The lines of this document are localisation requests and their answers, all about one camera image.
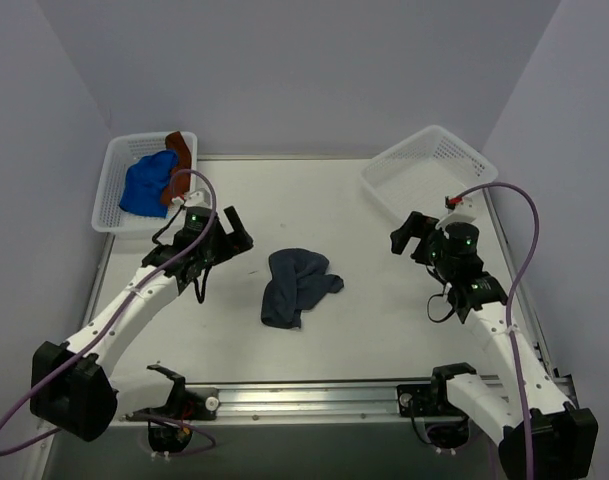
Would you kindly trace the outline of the dark navy towel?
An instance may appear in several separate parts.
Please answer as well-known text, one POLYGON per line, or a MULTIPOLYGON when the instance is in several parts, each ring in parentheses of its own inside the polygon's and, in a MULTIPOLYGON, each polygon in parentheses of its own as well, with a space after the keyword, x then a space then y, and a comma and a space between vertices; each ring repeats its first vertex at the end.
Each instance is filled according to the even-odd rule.
POLYGON ((328 258, 317 252, 282 249, 269 256, 268 266, 271 280, 265 287, 260 313, 261 322, 268 327, 300 329, 303 311, 344 288, 344 280, 328 272, 328 258))

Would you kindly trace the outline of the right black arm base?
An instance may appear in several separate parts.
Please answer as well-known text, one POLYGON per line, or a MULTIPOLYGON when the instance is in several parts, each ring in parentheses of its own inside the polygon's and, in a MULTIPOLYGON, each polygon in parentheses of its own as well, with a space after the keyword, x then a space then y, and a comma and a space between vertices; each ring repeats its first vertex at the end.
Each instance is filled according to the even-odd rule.
POLYGON ((437 452, 455 454, 472 440, 469 417, 447 400, 446 382, 477 371, 468 363, 434 367, 430 380, 396 387, 399 415, 411 421, 419 442, 437 452))

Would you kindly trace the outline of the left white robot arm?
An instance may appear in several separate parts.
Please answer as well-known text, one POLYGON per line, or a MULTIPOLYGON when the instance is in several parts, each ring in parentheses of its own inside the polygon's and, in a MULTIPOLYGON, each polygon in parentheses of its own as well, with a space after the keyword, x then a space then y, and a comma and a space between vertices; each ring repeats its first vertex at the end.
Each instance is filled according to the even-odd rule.
POLYGON ((158 244, 129 284, 87 326, 59 345, 43 343, 32 360, 31 412, 84 441, 100 437, 111 422, 149 413, 177 419, 193 394, 184 376, 159 364, 127 378, 113 374, 126 349, 167 305, 192 287, 204 302, 211 270, 253 247, 232 206, 219 216, 205 206, 187 208, 171 244, 158 244))

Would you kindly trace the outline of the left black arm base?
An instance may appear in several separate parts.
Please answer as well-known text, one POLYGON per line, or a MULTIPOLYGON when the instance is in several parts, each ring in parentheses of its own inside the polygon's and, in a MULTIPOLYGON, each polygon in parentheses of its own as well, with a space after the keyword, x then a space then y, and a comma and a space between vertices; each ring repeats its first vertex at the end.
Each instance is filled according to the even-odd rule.
POLYGON ((146 368, 145 393, 162 397, 159 405, 144 405, 127 417, 147 423, 147 441, 153 457, 171 458, 197 455, 217 446, 215 437, 191 424, 191 421, 213 421, 220 406, 214 387, 190 390, 186 378, 159 364, 146 368))

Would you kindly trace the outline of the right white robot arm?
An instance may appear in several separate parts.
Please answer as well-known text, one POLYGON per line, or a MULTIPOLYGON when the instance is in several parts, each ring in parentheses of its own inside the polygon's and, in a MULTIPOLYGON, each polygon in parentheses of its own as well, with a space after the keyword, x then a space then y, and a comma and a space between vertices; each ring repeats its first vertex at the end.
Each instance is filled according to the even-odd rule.
POLYGON ((495 367, 506 394, 494 393, 467 363, 436 367, 435 406, 468 416, 497 446, 509 479, 581 479, 589 474, 598 422, 555 384, 507 311, 508 296, 477 254, 479 231, 467 222, 441 225, 413 211, 391 235, 391 250, 418 244, 411 259, 444 287, 460 323, 495 367))

